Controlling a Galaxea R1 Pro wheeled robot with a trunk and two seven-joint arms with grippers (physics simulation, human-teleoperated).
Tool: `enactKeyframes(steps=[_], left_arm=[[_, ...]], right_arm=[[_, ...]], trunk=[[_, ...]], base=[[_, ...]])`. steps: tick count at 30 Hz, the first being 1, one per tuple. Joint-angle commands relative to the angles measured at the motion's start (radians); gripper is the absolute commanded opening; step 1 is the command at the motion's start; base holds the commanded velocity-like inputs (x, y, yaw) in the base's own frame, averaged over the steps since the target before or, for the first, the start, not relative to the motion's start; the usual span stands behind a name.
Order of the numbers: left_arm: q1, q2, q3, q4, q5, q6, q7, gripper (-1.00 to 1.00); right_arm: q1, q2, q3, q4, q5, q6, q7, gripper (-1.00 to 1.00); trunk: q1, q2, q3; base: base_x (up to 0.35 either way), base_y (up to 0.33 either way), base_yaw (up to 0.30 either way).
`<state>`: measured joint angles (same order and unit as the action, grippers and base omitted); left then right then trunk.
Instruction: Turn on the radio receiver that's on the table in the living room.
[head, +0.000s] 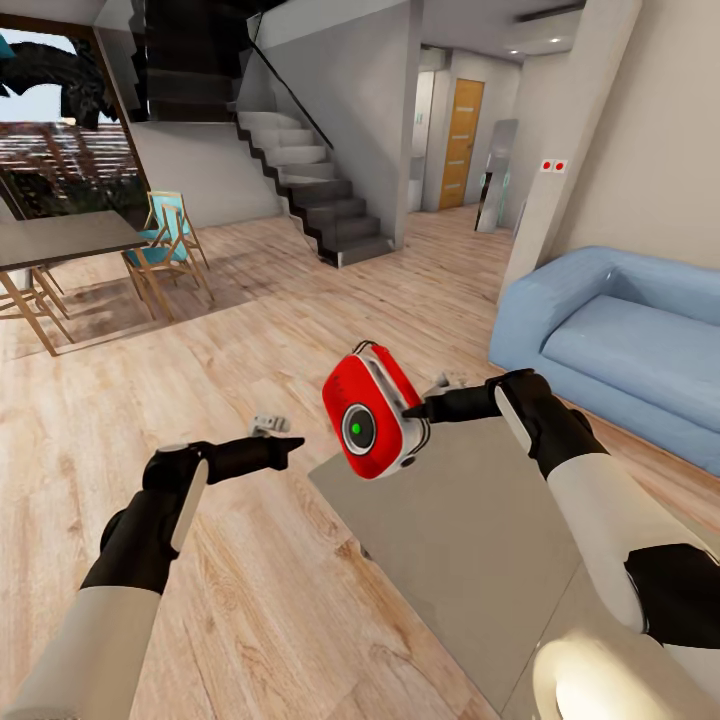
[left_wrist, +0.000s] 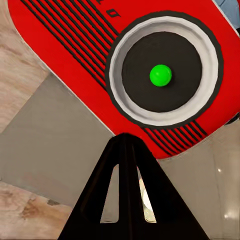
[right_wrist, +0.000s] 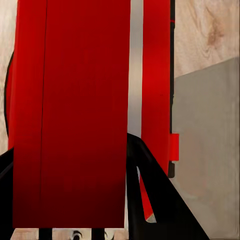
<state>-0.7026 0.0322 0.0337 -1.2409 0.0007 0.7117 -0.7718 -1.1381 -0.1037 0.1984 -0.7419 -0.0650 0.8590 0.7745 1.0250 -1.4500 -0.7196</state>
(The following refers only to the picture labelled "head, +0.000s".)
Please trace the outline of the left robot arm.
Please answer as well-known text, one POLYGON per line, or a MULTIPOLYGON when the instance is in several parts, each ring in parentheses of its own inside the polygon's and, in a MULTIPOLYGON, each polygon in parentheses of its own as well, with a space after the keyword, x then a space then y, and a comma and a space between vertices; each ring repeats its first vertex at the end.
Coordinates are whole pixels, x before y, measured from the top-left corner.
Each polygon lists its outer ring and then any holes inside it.
POLYGON ((253 411, 245 438, 161 447, 143 490, 110 518, 91 567, 56 632, 0 720, 129 720, 153 623, 204 487, 265 467, 287 468, 303 438, 291 422, 253 411))

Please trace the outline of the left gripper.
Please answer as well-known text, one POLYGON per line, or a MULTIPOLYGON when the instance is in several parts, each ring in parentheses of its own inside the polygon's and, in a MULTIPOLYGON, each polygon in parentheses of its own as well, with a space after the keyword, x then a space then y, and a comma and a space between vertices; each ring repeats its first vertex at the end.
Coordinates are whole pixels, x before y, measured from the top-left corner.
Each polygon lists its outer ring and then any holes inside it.
POLYGON ((287 468, 287 455, 303 445, 304 439, 281 439, 280 437, 245 437, 231 441, 238 454, 239 468, 236 477, 272 467, 277 471, 287 468))

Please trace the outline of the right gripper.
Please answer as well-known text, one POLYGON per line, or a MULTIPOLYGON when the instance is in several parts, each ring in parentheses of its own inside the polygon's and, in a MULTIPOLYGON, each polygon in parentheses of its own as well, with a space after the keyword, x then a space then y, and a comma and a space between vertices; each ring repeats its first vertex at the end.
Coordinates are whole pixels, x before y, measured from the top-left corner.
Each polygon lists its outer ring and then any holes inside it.
POLYGON ((448 423, 477 420, 472 414, 470 396, 468 392, 472 387, 462 386, 456 391, 449 391, 447 394, 428 396, 424 398, 425 403, 402 412, 402 417, 407 418, 428 418, 430 424, 448 421, 448 423))

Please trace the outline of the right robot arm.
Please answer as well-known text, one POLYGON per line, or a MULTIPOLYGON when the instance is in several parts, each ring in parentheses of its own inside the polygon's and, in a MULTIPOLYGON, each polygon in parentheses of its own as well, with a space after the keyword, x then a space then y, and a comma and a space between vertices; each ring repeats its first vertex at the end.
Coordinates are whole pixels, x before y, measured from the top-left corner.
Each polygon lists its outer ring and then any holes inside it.
POLYGON ((444 370, 441 394, 402 412, 430 424, 505 416, 536 459, 601 600, 632 634, 656 639, 720 707, 720 558, 671 516, 552 395, 534 368, 465 387, 444 370))

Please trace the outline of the radio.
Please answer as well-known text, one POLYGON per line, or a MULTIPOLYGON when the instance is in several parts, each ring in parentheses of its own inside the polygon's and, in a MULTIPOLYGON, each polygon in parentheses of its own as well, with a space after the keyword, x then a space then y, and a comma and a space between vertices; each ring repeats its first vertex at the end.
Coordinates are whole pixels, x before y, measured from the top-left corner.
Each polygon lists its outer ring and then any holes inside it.
POLYGON ((347 355, 323 385, 323 401, 341 440, 344 458, 362 480, 378 480, 412 466, 430 438, 402 412, 422 404, 393 356, 372 344, 379 359, 347 355), (355 428, 358 426, 359 431, 355 428))

